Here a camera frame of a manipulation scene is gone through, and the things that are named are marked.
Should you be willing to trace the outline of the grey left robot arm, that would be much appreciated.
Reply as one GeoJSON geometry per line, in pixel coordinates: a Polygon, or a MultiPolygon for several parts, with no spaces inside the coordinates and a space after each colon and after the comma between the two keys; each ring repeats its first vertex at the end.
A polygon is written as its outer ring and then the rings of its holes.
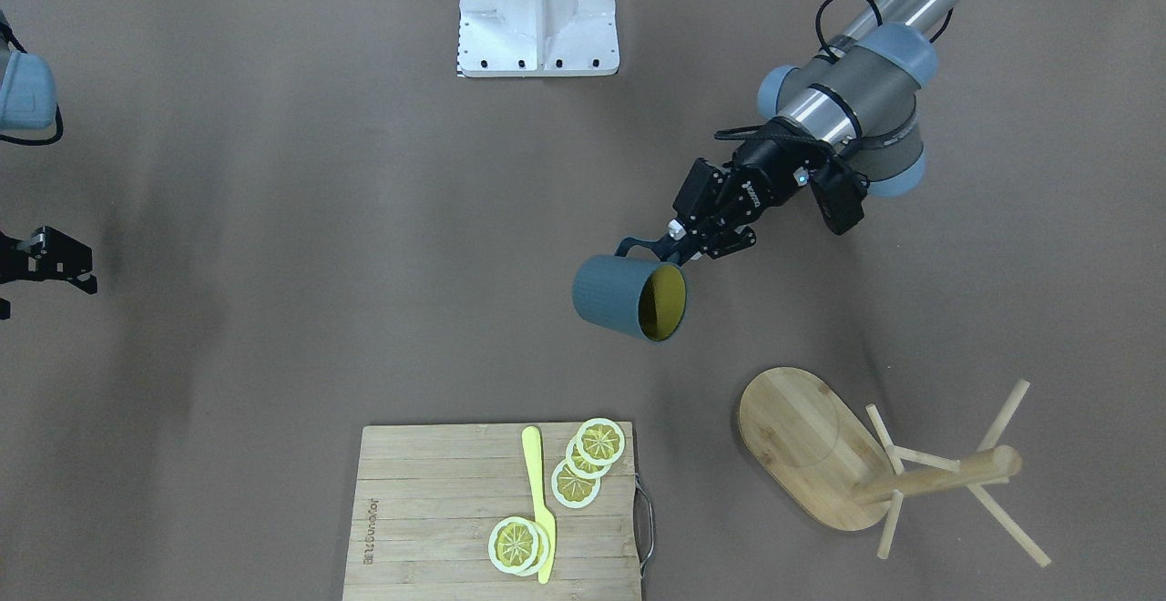
{"type": "Polygon", "coordinates": [[[763,79],[763,124],[716,135],[737,145],[725,165],[691,165],[675,219],[646,243],[658,260],[682,265],[753,247],[753,222],[803,188],[827,228],[845,233],[864,217],[866,196],[900,195],[922,179],[915,96],[937,71],[927,32],[944,32],[958,0],[864,1],[844,32],[820,40],[812,61],[763,79]]]}

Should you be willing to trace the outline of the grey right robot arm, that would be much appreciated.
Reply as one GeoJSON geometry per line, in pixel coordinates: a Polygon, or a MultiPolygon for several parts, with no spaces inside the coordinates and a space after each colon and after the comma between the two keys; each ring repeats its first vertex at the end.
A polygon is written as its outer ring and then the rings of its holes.
{"type": "MultiPolygon", "coordinates": [[[[3,144],[44,148],[64,137],[56,82],[43,57],[26,50],[7,16],[3,34],[1,130],[3,144]]],[[[45,225],[29,239],[1,235],[1,282],[59,280],[87,295],[98,292],[92,249],[61,230],[45,225]]]]}

